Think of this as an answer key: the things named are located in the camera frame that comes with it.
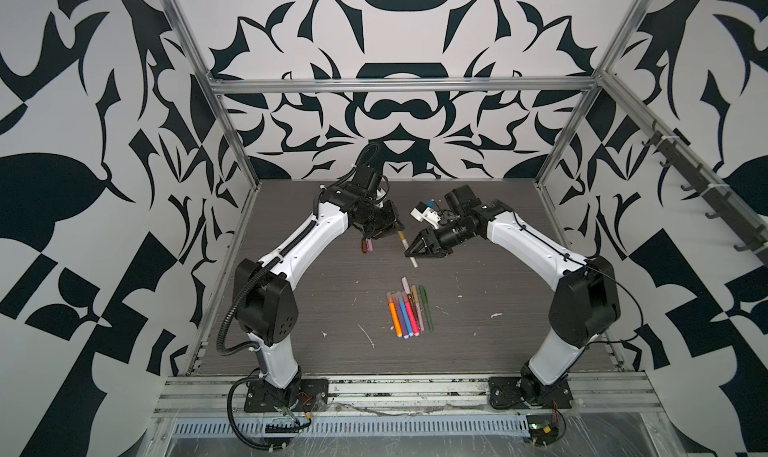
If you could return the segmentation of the gold ochre marker pen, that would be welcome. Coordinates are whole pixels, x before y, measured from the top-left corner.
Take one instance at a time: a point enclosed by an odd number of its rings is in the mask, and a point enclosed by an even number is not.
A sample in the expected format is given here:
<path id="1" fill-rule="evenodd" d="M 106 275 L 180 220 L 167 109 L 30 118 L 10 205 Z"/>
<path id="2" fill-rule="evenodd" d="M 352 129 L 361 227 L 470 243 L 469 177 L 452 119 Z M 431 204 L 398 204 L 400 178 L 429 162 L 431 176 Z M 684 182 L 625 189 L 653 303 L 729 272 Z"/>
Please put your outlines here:
<path id="1" fill-rule="evenodd" d="M 402 246 L 407 251 L 407 249 L 409 247 L 409 244 L 408 244 L 408 241 L 407 241 L 405 233 L 402 230 L 400 230 L 400 231 L 397 232 L 397 234 L 398 234 L 398 237 L 401 240 Z M 410 260 L 410 262 L 411 262 L 411 264 L 412 264 L 412 266 L 414 268 L 418 268 L 418 263 L 417 263 L 417 261 L 416 261 L 416 259 L 414 257 L 408 257 L 408 259 Z"/>

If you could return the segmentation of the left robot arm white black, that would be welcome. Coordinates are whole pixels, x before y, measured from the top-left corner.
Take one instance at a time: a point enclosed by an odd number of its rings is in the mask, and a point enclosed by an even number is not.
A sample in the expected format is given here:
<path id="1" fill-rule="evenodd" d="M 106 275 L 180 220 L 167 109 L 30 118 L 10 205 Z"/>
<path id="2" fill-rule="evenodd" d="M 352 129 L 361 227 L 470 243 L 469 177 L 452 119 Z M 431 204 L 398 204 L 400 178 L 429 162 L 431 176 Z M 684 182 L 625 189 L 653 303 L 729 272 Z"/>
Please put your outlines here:
<path id="1" fill-rule="evenodd" d="M 321 188 L 310 215 L 286 240 L 256 261 L 241 261 L 232 304 L 217 334 L 217 352 L 252 351 L 269 389 L 296 388 L 300 366 L 290 337 L 298 321 L 294 291 L 314 261 L 349 228 L 358 230 L 364 242 L 403 229 L 388 191 L 386 176 L 357 164 Z"/>

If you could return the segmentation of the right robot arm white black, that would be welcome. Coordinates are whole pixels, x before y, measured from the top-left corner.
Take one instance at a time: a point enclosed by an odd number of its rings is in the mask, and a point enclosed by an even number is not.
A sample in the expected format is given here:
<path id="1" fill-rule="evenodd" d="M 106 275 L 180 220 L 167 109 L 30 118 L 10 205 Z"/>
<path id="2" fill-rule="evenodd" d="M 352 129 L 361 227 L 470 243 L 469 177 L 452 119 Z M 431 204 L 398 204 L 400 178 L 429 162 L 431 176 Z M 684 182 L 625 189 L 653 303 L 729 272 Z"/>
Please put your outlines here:
<path id="1" fill-rule="evenodd" d="M 471 238 L 500 246 L 533 270 L 554 291 L 550 330 L 524 364 L 521 399 L 541 403 L 581 357 L 621 316 L 613 266 L 602 257 L 572 253 L 526 222 L 499 200 L 483 203 L 461 186 L 445 195 L 446 209 L 418 203 L 410 212 L 426 224 L 406 248 L 408 258 L 443 258 Z"/>

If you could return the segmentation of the light pink marker pen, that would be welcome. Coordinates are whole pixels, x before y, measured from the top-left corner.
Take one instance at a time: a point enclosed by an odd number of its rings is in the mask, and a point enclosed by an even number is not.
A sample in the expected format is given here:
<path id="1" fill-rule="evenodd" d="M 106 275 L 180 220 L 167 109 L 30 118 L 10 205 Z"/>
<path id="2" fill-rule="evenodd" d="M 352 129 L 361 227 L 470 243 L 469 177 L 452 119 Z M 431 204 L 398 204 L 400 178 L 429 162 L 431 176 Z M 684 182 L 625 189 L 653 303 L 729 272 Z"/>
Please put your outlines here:
<path id="1" fill-rule="evenodd" d="M 406 277 L 401 278 L 401 283 L 408 298 L 407 309 L 409 310 L 409 318 L 411 320 L 413 333 L 415 336 L 419 336 L 423 331 L 423 325 L 418 314 L 415 291 L 413 290 L 413 287 L 410 285 Z"/>

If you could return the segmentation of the green marker pen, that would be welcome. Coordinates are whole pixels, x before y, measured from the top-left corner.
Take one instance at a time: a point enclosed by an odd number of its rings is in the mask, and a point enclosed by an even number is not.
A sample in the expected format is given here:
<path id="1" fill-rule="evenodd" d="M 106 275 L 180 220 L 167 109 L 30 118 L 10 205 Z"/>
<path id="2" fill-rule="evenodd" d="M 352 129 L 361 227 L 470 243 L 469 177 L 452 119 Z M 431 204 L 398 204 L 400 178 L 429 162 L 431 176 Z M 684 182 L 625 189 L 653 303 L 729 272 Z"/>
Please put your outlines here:
<path id="1" fill-rule="evenodd" d="M 421 307 L 423 311 L 423 315 L 426 319 L 426 325 L 430 332 L 434 331 L 434 323 L 432 319 L 432 313 L 429 307 L 429 299 L 428 299 L 428 293 L 426 291 L 426 288 L 423 285 L 420 285 L 418 287 L 419 292 L 419 299 L 421 302 Z"/>

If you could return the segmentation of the dark red marker pen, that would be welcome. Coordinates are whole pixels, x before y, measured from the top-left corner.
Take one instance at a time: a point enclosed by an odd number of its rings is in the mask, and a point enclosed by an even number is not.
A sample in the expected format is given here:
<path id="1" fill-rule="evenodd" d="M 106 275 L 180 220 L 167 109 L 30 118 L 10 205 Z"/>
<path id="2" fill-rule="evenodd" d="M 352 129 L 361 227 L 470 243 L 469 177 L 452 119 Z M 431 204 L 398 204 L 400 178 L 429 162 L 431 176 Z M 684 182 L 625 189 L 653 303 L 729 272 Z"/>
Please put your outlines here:
<path id="1" fill-rule="evenodd" d="M 421 333 L 420 320 L 418 317 L 417 307 L 412 294 L 408 294 L 409 306 L 411 309 L 412 324 L 414 327 L 414 334 Z"/>

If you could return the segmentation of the blue marker pen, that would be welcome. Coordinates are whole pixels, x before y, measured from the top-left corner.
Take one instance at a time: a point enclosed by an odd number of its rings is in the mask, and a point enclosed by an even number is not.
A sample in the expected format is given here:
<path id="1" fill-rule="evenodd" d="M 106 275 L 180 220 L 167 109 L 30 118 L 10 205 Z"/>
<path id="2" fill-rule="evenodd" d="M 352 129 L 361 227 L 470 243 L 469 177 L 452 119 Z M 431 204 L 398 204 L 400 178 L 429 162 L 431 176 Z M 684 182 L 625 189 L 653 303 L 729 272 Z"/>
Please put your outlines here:
<path id="1" fill-rule="evenodd" d="M 400 307 L 400 312 L 402 314 L 402 320 L 403 320 L 403 333 L 405 338 L 412 337 L 414 335 L 413 328 L 410 322 L 409 314 L 406 307 L 405 298 L 403 296 L 402 292 L 397 293 L 398 298 L 398 305 Z"/>

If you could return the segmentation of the purple marker pen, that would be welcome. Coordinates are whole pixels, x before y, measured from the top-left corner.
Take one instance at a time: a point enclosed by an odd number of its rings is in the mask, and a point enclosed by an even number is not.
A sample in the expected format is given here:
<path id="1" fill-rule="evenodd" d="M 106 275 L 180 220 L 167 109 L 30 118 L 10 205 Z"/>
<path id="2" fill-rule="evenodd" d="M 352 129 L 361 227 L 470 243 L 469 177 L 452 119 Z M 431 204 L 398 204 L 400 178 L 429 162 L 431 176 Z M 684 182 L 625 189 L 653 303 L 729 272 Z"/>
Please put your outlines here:
<path id="1" fill-rule="evenodd" d="M 401 337 L 407 339 L 409 335 L 406 327 L 406 321 L 404 320 L 402 309 L 400 307 L 398 294 L 393 295 L 393 305 L 398 322 L 397 328 L 400 330 Z"/>

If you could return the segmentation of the pink red marker pen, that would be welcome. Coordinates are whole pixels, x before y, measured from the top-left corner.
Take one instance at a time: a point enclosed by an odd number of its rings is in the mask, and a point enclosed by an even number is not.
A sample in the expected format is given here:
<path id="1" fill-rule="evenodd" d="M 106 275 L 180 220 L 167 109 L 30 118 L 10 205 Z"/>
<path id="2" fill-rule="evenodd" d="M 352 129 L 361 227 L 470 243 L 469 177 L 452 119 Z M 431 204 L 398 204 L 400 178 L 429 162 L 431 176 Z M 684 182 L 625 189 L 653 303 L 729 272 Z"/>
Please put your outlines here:
<path id="1" fill-rule="evenodd" d="M 404 300 L 404 305 L 405 305 L 405 309 L 406 309 L 406 315 L 408 317 L 408 322 L 409 322 L 409 325 L 410 325 L 409 333 L 412 336 L 419 336 L 420 335 L 420 328 L 419 328 L 419 325 L 418 325 L 418 323 L 417 323 L 417 321 L 416 321 L 416 319 L 414 317 L 414 313 L 413 313 L 413 309 L 412 309 L 412 306 L 411 306 L 411 303 L 410 303 L 409 296 L 405 295 L 403 297 L 403 300 Z"/>

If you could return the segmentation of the orange marker pen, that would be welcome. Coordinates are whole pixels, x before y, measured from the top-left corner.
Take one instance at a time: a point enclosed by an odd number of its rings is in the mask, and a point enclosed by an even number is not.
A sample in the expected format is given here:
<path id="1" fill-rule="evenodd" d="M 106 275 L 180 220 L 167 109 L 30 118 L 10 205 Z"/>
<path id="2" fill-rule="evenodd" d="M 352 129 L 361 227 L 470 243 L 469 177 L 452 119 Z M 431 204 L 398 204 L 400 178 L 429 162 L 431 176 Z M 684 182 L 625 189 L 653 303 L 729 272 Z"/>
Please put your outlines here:
<path id="1" fill-rule="evenodd" d="M 393 297 L 391 292 L 387 293 L 387 302 L 388 302 L 388 307 L 389 307 L 390 315 L 391 315 L 391 318 L 392 318 L 392 321 L 393 321 L 395 333 L 396 333 L 398 338 L 402 338 L 403 337 L 403 332 L 402 332 L 402 328 L 401 328 L 401 325 L 400 325 L 399 316 L 397 314 L 397 306 L 396 306 L 396 304 L 394 302 L 394 297 Z"/>

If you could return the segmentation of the circuit board with green light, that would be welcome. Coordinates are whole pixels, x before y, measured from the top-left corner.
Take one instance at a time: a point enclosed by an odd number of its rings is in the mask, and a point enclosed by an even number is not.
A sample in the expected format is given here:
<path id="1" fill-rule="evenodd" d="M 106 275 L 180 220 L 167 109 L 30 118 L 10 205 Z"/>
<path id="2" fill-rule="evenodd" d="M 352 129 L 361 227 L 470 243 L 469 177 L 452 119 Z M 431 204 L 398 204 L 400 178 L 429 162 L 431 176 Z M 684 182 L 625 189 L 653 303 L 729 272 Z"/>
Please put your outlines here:
<path id="1" fill-rule="evenodd" d="M 528 441 L 536 447 L 549 447 L 566 433 L 567 423 L 558 413 L 554 415 L 530 415 L 527 417 Z"/>

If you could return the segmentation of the grey hook rack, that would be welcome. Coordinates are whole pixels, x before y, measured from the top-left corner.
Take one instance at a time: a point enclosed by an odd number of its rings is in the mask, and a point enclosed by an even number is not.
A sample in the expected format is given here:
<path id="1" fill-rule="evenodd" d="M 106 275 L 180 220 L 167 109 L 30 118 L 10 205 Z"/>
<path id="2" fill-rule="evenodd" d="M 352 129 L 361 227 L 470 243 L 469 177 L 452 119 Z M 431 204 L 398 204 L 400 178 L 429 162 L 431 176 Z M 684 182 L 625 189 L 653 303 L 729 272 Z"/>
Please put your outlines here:
<path id="1" fill-rule="evenodd" d="M 691 149 L 683 137 L 664 133 L 656 120 L 641 129 L 648 135 L 643 147 L 653 148 L 663 157 L 657 182 L 659 201 L 662 201 L 664 181 L 673 169 L 684 180 L 681 191 L 703 199 L 711 209 L 705 216 L 710 220 L 722 220 L 740 239 L 741 243 L 735 244 L 734 250 L 750 252 L 767 266 L 767 222 Z"/>

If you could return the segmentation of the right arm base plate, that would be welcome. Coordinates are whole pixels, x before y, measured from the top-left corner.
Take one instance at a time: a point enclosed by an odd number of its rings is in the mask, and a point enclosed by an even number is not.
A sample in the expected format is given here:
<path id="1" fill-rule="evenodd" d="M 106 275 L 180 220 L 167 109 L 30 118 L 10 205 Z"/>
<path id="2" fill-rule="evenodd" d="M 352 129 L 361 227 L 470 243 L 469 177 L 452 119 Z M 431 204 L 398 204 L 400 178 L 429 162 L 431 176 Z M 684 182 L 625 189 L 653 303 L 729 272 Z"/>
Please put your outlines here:
<path id="1" fill-rule="evenodd" d="M 543 385 L 534 377 L 491 377 L 488 401 L 496 410 L 571 409 L 573 394 L 566 377 Z"/>

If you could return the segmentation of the aluminium frame crossbar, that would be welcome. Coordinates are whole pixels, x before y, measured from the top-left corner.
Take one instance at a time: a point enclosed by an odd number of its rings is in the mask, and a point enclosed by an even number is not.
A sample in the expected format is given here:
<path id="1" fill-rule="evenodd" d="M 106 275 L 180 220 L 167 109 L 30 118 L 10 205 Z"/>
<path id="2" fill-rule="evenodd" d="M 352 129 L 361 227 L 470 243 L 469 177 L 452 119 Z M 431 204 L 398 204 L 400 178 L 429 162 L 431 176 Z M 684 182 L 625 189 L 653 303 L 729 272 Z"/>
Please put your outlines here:
<path id="1" fill-rule="evenodd" d="M 461 78 L 363 78 L 363 79 L 210 79 L 216 94 L 431 92 L 507 90 L 587 90 L 596 82 L 590 76 L 565 77 L 461 77 Z"/>

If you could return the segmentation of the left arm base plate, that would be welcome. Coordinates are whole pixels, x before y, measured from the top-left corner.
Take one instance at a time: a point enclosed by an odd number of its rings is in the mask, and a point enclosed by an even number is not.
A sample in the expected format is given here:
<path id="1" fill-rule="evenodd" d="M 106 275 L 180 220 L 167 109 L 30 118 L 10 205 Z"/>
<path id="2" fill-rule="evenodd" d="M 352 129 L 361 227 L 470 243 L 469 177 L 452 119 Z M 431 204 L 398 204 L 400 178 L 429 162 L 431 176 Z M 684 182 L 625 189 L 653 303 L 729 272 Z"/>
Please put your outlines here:
<path id="1" fill-rule="evenodd" d="M 294 378 L 286 388 L 258 380 L 248 383 L 244 404 L 246 413 L 266 413 L 286 407 L 291 411 L 311 412 L 326 404 L 329 394 L 327 379 Z"/>

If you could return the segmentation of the aluminium front rail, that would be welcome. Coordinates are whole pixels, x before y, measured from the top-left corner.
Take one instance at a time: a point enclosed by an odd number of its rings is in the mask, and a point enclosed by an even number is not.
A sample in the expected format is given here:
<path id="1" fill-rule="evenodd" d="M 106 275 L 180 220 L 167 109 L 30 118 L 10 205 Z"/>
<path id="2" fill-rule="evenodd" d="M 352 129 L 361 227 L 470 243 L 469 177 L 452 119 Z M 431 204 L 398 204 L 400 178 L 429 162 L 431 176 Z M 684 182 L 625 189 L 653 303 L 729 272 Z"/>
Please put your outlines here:
<path id="1" fill-rule="evenodd" d="M 328 388 L 302 391 L 293 411 L 349 415 L 490 412 L 489 374 L 329 375 Z M 223 417 L 233 376 L 170 378 L 151 413 L 160 417 Z M 573 372 L 562 397 L 550 403 L 563 413 L 662 413 L 662 403 L 643 372 Z"/>

